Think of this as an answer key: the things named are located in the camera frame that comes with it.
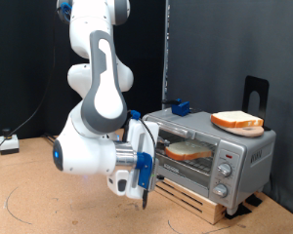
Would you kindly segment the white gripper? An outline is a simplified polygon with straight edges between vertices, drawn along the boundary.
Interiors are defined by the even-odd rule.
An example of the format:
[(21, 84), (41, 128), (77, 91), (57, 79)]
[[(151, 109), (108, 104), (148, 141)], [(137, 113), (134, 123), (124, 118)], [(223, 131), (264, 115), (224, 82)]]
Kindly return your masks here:
[(156, 123), (131, 119), (125, 142), (116, 142), (116, 165), (107, 177), (107, 185), (118, 196), (145, 199), (164, 175), (156, 175), (158, 160), (156, 144), (169, 145), (169, 140), (158, 136)]

